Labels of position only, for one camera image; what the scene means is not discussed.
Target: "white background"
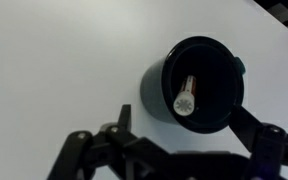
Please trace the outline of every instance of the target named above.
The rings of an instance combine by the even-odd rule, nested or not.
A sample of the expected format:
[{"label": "white background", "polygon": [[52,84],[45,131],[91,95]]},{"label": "white background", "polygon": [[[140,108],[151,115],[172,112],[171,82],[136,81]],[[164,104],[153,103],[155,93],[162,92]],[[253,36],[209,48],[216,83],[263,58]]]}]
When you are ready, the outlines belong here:
[{"label": "white background", "polygon": [[145,70],[199,35],[244,62],[244,106],[288,131],[288,29],[251,0],[0,0],[0,180],[46,179],[69,133],[96,134],[127,103],[132,132],[169,152],[248,156],[229,128],[192,133],[141,104]]}]

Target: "black cup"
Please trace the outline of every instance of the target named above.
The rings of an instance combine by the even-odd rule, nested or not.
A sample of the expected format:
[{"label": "black cup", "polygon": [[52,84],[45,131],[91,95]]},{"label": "black cup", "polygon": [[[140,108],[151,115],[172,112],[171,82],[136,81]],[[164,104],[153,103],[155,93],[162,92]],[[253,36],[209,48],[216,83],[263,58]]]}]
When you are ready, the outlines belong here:
[{"label": "black cup", "polygon": [[[234,105],[244,94],[243,63],[220,42],[208,37],[191,37],[178,43],[165,60],[151,66],[141,82],[141,99],[155,118],[179,123],[198,133],[213,133],[228,125]],[[173,103],[183,80],[196,77],[195,110],[180,116]]]}]

